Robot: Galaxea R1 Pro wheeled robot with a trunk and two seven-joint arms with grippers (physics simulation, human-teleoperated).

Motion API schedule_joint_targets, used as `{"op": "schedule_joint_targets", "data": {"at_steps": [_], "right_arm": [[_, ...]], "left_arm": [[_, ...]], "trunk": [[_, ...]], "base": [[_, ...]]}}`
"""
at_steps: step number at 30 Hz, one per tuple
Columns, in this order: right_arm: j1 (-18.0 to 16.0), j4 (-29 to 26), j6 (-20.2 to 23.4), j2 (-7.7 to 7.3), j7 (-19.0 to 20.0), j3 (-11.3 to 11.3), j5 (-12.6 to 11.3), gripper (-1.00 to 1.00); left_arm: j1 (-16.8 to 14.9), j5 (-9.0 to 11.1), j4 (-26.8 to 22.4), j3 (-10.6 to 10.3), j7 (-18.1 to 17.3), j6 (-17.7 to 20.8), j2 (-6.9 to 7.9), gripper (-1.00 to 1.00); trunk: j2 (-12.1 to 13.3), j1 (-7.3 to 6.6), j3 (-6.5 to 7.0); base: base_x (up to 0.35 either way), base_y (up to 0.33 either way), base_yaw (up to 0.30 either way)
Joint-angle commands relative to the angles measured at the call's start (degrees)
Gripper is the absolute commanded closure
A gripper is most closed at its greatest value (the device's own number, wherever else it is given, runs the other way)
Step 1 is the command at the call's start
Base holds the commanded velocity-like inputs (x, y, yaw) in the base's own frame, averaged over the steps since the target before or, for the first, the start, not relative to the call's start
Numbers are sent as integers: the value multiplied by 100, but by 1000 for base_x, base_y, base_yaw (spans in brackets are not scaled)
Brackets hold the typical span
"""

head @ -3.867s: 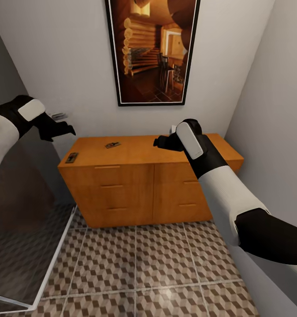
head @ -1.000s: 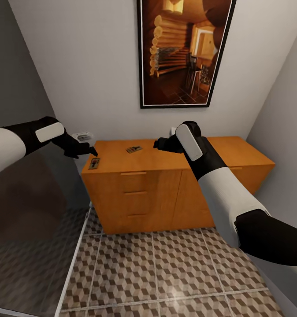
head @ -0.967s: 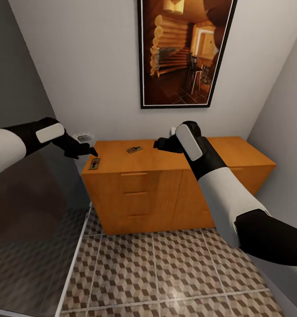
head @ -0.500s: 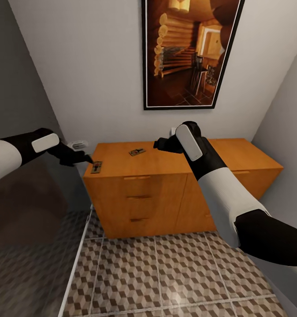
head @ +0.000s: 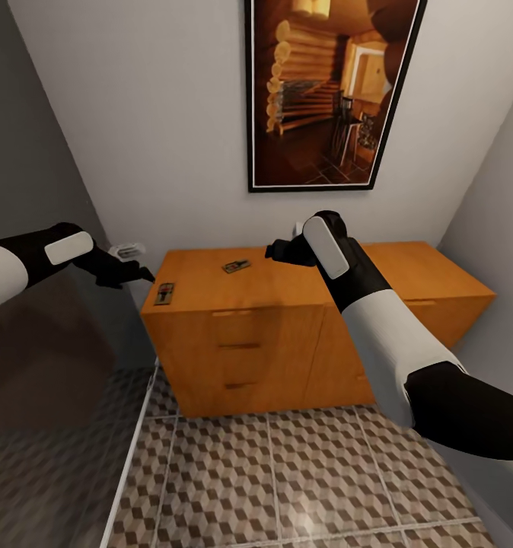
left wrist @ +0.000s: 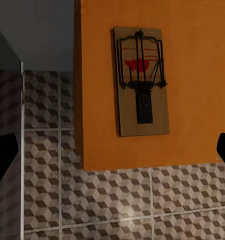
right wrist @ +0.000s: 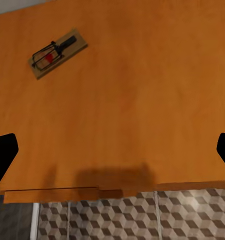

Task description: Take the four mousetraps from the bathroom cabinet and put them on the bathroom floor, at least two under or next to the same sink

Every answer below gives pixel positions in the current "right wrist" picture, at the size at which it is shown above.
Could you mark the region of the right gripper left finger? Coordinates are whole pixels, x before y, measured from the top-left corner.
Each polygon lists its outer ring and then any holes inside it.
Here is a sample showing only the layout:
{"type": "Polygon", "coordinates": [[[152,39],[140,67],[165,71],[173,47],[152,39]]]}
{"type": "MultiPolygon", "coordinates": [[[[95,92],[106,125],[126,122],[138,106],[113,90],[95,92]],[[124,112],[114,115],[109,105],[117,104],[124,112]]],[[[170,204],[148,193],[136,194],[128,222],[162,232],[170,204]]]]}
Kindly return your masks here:
{"type": "Polygon", "coordinates": [[[0,136],[0,181],[19,152],[14,133],[0,136]]]}

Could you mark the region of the mousetrap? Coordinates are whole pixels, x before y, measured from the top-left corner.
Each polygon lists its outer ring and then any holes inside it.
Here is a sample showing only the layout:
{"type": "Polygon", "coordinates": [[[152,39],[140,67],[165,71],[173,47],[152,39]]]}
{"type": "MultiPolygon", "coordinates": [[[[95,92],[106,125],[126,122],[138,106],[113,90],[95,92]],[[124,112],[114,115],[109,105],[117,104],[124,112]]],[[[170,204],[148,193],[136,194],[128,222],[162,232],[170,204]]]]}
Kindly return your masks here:
{"type": "Polygon", "coordinates": [[[87,47],[86,41],[74,28],[34,53],[27,62],[38,80],[87,47]]]}

